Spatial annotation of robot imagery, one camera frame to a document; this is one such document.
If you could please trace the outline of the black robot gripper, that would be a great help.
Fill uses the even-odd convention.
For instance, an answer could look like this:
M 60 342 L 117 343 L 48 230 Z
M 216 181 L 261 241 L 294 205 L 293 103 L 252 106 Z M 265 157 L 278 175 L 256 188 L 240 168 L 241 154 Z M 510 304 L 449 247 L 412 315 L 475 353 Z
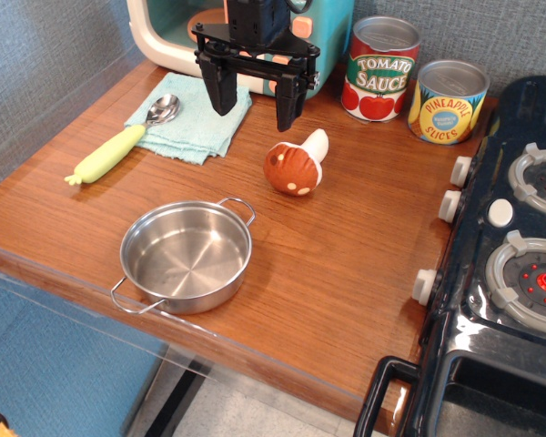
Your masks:
M 306 13 L 310 1 L 228 1 L 227 21 L 191 26 L 195 56 L 214 110 L 227 115 L 237 103 L 239 74 L 278 81 L 277 127 L 289 130 L 301 116 L 308 90 L 319 85 L 320 49 L 296 36 L 291 16 Z

